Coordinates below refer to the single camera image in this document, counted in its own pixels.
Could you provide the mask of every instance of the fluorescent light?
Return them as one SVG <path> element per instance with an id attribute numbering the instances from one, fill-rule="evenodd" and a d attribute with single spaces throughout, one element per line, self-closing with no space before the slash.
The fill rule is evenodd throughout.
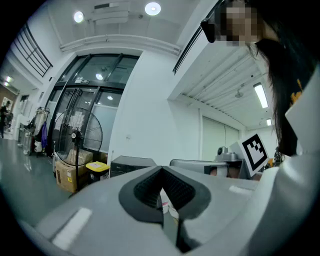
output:
<path id="1" fill-rule="evenodd" d="M 154 16 L 160 13 L 161 6 L 156 2 L 150 2 L 145 6 L 144 10 L 147 14 Z"/>
<path id="2" fill-rule="evenodd" d="M 73 19 L 76 23 L 80 23 L 84 20 L 84 14 L 81 11 L 77 11 L 73 16 Z"/>
<path id="3" fill-rule="evenodd" d="M 267 108 L 268 102 L 267 102 L 266 94 L 265 94 L 265 91 L 264 91 L 262 84 L 260 82 L 258 82 L 253 86 L 253 88 L 255 89 L 255 92 L 259 97 L 262 108 L 263 109 Z"/>
<path id="4" fill-rule="evenodd" d="M 101 74 L 95 74 L 96 79 L 102 80 L 104 79 Z"/>

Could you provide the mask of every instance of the glass door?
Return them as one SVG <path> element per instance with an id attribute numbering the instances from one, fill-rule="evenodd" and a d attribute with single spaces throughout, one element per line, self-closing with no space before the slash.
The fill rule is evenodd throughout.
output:
<path id="1" fill-rule="evenodd" d="M 46 106 L 45 106 L 46 108 L 49 108 L 49 111 L 50 111 L 48 118 L 46 120 L 46 130 L 47 131 L 49 131 L 50 123 L 51 123 L 51 120 L 52 120 L 52 117 L 53 117 L 55 108 L 57 106 L 57 102 L 58 102 L 58 99 L 59 99 L 61 92 L 62 92 L 62 88 L 54 89 Z"/>
<path id="2" fill-rule="evenodd" d="M 51 143 L 52 138 L 59 138 L 60 137 L 60 125 L 56 124 L 56 121 L 59 119 L 59 117 L 67 111 L 67 116 L 69 116 L 69 113 L 72 112 L 74 108 L 83 108 L 88 111 L 91 111 L 91 104 L 94 101 L 96 88 L 82 88 L 82 87 L 69 87 L 65 90 L 63 95 L 59 98 L 58 102 L 55 104 L 55 110 L 54 110 L 54 119 L 51 119 L 50 127 L 48 129 L 48 146 L 49 148 L 53 148 L 53 144 Z"/>

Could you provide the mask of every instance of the white panel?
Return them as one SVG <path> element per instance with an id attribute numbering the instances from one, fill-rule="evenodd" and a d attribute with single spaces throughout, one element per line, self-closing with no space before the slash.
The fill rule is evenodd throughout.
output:
<path id="1" fill-rule="evenodd" d="M 215 160 L 218 148 L 226 146 L 225 126 L 213 120 L 202 121 L 202 160 Z"/>
<path id="2" fill-rule="evenodd" d="M 114 126 L 117 108 L 94 105 L 92 113 L 98 119 L 102 129 L 102 144 L 100 151 L 108 152 L 112 128 Z"/>
<path id="3" fill-rule="evenodd" d="M 239 140 L 239 131 L 229 126 L 225 126 L 225 141 L 226 147 Z"/>

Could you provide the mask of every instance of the gray machine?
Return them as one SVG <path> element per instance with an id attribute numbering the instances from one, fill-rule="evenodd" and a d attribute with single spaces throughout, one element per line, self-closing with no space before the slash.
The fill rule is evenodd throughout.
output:
<path id="1" fill-rule="evenodd" d="M 317 68 L 298 112 L 317 127 L 319 113 L 311 108 L 320 107 L 319 81 Z M 294 109 L 289 111 L 293 118 Z M 312 132 L 319 137 L 319 130 Z M 305 153 L 269 168 L 260 182 L 153 166 L 86 187 L 35 229 L 20 225 L 47 255 L 272 255 L 301 228 L 320 193 L 320 146 L 310 147 L 305 134 L 297 137 Z M 252 170 L 260 164 L 253 161 Z M 164 234 L 163 213 L 156 207 L 162 188 L 179 214 L 175 245 Z"/>
<path id="2" fill-rule="evenodd" d="M 170 166 L 179 167 L 194 171 L 201 174 L 210 174 L 213 168 L 217 169 L 218 176 L 227 176 L 228 163 L 216 162 L 216 161 L 193 161 L 193 160 L 181 160 L 173 159 L 170 162 Z"/>
<path id="3" fill-rule="evenodd" d="M 241 161 L 241 159 L 238 158 L 238 155 L 235 152 L 229 152 L 228 148 L 225 146 L 219 147 L 217 155 L 215 156 L 215 160 L 221 162 Z"/>

